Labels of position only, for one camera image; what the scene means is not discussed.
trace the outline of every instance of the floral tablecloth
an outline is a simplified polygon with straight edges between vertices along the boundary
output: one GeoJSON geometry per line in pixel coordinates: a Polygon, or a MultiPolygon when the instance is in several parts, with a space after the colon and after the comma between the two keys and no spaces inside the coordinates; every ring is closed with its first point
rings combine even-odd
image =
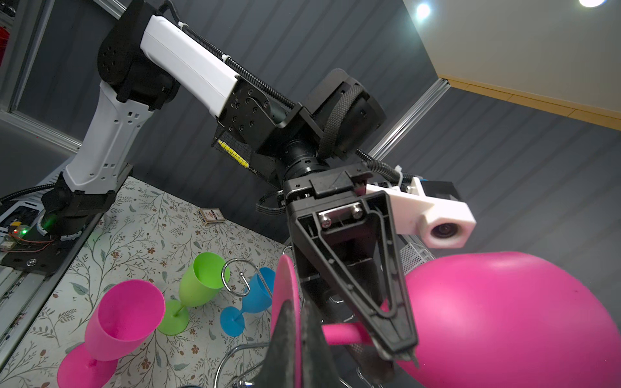
{"type": "MultiPolygon", "coordinates": [[[[146,279],[166,299],[174,299],[190,262],[205,251],[276,269],[281,244],[229,221],[204,227],[196,212],[196,206],[129,177],[0,372],[0,388],[56,387],[60,362],[84,341],[86,324],[103,294],[121,281],[146,279]]],[[[248,277],[252,275],[252,269],[244,270],[248,277]]],[[[233,275],[238,271],[231,273],[230,284],[240,289],[241,280],[233,275]]],[[[227,350],[266,341],[270,335],[270,310],[246,314],[247,327],[241,336],[225,335],[219,313],[230,305],[240,307],[241,298],[223,290],[208,304],[190,309],[190,323],[181,334],[165,336],[156,331],[119,361],[106,387],[194,384],[211,388],[215,369],[227,350]]],[[[262,360],[264,353],[236,353],[224,369],[222,385],[262,360]]]]}

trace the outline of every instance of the wooden trim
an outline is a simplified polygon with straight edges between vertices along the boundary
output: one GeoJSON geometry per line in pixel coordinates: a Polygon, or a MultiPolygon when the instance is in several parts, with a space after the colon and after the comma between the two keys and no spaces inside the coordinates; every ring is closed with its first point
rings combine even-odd
{"type": "Polygon", "coordinates": [[[621,130],[621,120],[615,119],[613,117],[602,116],[591,112],[581,111],[579,109],[573,111],[573,113],[570,114],[569,117],[572,119],[578,119],[590,122],[592,124],[601,125],[603,127],[621,130]]]}
{"type": "Polygon", "coordinates": [[[511,96],[508,100],[509,102],[513,102],[514,104],[520,104],[524,106],[528,106],[531,108],[539,109],[540,111],[546,111],[554,114],[558,114],[561,116],[569,116],[575,109],[568,108],[566,106],[550,104],[549,102],[543,102],[541,100],[535,100],[532,98],[526,98],[522,96],[516,96],[515,94],[511,96]]]}
{"type": "Polygon", "coordinates": [[[506,101],[512,97],[512,95],[509,93],[499,92],[498,90],[493,90],[493,89],[488,89],[488,88],[482,88],[476,85],[468,85],[468,87],[465,90],[468,92],[482,94],[483,96],[497,98],[503,101],[506,101]]]}
{"type": "Polygon", "coordinates": [[[499,98],[504,101],[510,101],[516,104],[541,109],[543,111],[561,114],[573,119],[591,122],[593,124],[602,125],[608,128],[619,129],[619,126],[621,125],[621,112],[618,111],[611,111],[609,109],[578,104],[576,102],[540,96],[539,94],[503,88],[502,86],[469,81],[467,79],[449,75],[439,74],[438,76],[440,78],[446,78],[454,88],[464,89],[474,93],[483,94],[485,96],[499,98]],[[496,97],[489,91],[500,93],[498,94],[499,97],[496,97]],[[506,94],[510,95],[507,99],[504,98],[506,94]]]}

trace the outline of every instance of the ceiling light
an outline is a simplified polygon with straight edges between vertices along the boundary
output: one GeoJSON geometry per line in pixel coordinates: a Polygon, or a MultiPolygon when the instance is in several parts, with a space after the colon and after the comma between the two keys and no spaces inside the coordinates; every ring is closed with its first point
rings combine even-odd
{"type": "Polygon", "coordinates": [[[602,5],[606,0],[580,0],[580,4],[587,8],[593,8],[602,5]]]}
{"type": "MultiPolygon", "coordinates": [[[[580,0],[580,2],[583,2],[583,1],[596,1],[596,0],[580,0]]],[[[430,13],[431,13],[431,8],[429,8],[429,6],[424,3],[419,4],[419,6],[416,7],[416,18],[418,20],[423,20],[424,18],[429,16],[430,13]]]]}

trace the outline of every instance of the bolt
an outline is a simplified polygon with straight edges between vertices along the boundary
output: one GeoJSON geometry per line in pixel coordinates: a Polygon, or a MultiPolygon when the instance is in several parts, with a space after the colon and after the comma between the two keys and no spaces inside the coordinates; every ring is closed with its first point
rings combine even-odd
{"type": "Polygon", "coordinates": [[[362,218],[362,215],[364,214],[362,208],[360,207],[360,205],[355,204],[352,208],[351,208],[351,215],[353,216],[354,219],[359,220],[362,218]]]}
{"type": "Polygon", "coordinates": [[[325,214],[319,216],[319,222],[321,222],[321,227],[324,229],[328,229],[332,225],[332,220],[325,214]]]}

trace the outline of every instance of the wine glass base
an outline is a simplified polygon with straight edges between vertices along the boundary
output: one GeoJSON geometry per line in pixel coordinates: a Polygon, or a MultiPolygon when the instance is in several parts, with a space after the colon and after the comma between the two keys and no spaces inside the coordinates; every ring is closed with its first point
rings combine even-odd
{"type": "Polygon", "coordinates": [[[112,378],[119,360],[96,361],[84,344],[72,350],[60,363],[56,377],[59,388],[101,388],[112,378]]]}
{"type": "Polygon", "coordinates": [[[166,312],[157,330],[165,335],[177,335],[188,327],[190,313],[178,300],[166,301],[166,312]]]}
{"type": "Polygon", "coordinates": [[[243,314],[233,306],[228,306],[220,314],[220,326],[231,337],[240,336],[246,328],[243,314]]]}

